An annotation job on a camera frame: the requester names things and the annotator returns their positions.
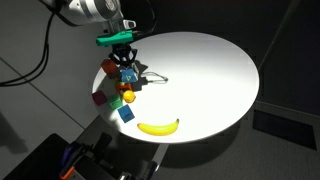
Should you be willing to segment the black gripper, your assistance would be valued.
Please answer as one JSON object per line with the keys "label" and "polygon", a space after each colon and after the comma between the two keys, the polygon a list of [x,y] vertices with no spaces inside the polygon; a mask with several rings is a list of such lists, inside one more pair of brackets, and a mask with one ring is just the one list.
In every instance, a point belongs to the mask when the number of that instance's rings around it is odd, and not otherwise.
{"label": "black gripper", "polygon": [[129,68],[135,62],[138,50],[133,49],[129,44],[114,44],[109,58],[119,66]]}

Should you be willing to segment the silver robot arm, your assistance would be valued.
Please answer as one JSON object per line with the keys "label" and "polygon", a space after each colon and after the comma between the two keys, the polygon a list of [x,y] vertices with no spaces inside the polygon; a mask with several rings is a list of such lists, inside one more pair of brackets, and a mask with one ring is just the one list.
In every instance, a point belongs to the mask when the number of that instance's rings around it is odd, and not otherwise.
{"label": "silver robot arm", "polygon": [[126,20],[119,0],[39,0],[64,23],[72,27],[101,23],[103,35],[96,38],[98,46],[111,46],[109,58],[122,68],[134,68],[137,50],[134,40],[136,22]]}

